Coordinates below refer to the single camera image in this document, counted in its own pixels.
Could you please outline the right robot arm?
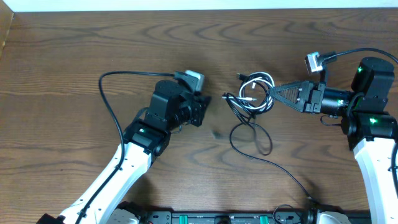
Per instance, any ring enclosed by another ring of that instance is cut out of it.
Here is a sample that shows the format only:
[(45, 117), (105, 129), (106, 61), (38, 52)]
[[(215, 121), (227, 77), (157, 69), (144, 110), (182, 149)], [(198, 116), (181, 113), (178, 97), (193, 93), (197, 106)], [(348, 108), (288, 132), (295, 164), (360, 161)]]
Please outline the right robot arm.
[(301, 113), (341, 119), (338, 126), (362, 173), (372, 223), (397, 223), (397, 120), (385, 111), (394, 66), (381, 58), (363, 58), (347, 91), (327, 87), (328, 61), (307, 56), (309, 72), (320, 73), (320, 81), (273, 87), (270, 95)]

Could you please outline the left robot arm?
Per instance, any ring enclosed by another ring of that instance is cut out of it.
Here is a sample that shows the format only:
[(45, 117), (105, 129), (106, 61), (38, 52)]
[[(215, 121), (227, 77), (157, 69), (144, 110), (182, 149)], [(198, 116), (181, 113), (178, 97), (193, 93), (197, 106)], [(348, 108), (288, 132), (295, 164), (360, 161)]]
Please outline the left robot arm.
[(172, 130), (182, 124), (201, 126), (211, 98), (202, 82), (157, 82), (145, 117), (135, 118), (123, 143), (86, 192), (58, 217), (44, 214), (39, 223), (107, 223), (132, 185), (169, 145)]

